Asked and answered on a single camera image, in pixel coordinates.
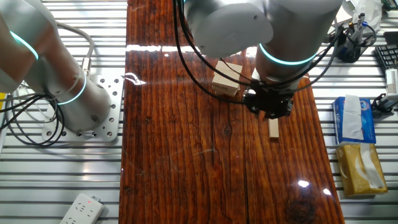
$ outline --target keyboard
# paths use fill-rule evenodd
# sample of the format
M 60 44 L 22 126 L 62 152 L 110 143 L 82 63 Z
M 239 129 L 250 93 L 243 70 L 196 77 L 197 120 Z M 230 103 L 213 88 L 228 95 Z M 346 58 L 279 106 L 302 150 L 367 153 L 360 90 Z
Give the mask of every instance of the keyboard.
M 398 61 L 397 44 L 378 46 L 375 49 L 375 53 L 384 72 L 386 72 L 387 69 L 394 68 L 394 61 Z

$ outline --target blue tissue box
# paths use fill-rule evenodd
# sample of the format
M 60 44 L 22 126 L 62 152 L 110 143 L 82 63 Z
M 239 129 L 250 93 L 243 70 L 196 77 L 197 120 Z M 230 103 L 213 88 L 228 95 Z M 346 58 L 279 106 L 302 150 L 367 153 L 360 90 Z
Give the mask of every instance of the blue tissue box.
M 361 102 L 361 120 L 363 140 L 343 138 L 343 112 L 345 97 L 339 97 L 333 102 L 333 117 L 335 119 L 336 145 L 343 146 L 346 144 L 357 143 L 376 143 L 376 133 L 374 132 L 374 123 L 372 116 L 371 101 L 369 99 L 360 98 Z

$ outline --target robotic arm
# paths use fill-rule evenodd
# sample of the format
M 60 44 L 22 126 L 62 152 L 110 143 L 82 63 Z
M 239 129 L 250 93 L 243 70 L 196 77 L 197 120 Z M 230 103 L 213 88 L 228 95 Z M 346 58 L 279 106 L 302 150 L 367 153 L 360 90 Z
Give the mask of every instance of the robotic arm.
M 50 93 L 71 131 L 91 130 L 106 119 L 108 93 L 70 55 L 40 0 L 0 1 L 0 47 L 2 91 L 12 92 L 25 80 L 37 93 Z
M 183 11 L 195 43 L 220 58 L 257 45 L 256 87 L 243 96 L 254 113 L 288 116 L 299 78 L 316 55 L 342 0 L 186 0 Z M 274 85 L 267 88 L 259 83 Z

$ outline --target glossy tabletop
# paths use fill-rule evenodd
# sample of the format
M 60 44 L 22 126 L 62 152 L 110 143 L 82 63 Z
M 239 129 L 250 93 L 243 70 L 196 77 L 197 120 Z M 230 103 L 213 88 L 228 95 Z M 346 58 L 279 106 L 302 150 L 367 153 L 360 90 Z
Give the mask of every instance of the glossy tabletop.
M 213 72 L 182 45 L 210 90 Z M 227 61 L 250 77 L 255 55 L 251 47 Z M 178 57 L 171 0 L 129 1 L 121 224 L 344 223 L 312 89 L 294 96 L 279 139 L 267 124 L 194 85 Z

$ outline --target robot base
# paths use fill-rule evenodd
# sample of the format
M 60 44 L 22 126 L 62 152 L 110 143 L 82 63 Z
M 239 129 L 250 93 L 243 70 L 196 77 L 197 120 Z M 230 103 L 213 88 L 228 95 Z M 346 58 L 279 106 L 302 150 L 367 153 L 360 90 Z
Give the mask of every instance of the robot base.
M 101 85 L 108 92 L 111 98 L 111 110 L 109 111 L 109 115 L 97 128 L 90 131 L 76 133 L 65 128 L 59 139 L 60 142 L 110 142 L 118 137 L 124 80 L 119 76 L 109 77 L 105 75 L 91 75 L 90 79 Z M 47 116 L 52 117 L 53 114 L 54 110 L 49 106 Z M 53 134 L 56 124 L 56 121 L 44 124 L 42 132 L 44 140 L 47 140 Z

